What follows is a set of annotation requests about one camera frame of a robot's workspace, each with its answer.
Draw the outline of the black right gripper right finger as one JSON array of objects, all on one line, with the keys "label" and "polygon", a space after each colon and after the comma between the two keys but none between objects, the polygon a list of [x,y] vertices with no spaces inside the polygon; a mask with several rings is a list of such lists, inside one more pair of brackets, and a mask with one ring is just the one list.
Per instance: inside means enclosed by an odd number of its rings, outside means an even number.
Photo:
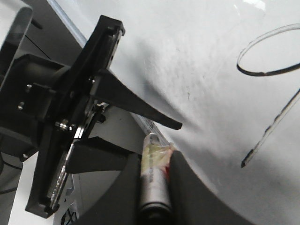
[{"label": "black right gripper right finger", "polygon": [[[250,225],[214,195],[196,176],[183,154],[175,151],[170,163],[173,212],[166,225]],[[130,154],[115,182],[75,222],[76,225],[141,225],[138,214],[140,159]]]}]

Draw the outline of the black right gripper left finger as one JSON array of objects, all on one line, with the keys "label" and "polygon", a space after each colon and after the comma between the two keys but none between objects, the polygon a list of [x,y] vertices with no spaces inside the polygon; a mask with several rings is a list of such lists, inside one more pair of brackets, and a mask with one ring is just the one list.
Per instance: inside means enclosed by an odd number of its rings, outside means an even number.
[{"label": "black right gripper left finger", "polygon": [[90,94],[100,102],[105,102],[147,119],[165,127],[179,130],[182,123],[164,115],[143,101],[126,87],[110,70],[101,69],[94,76],[95,82]]}]

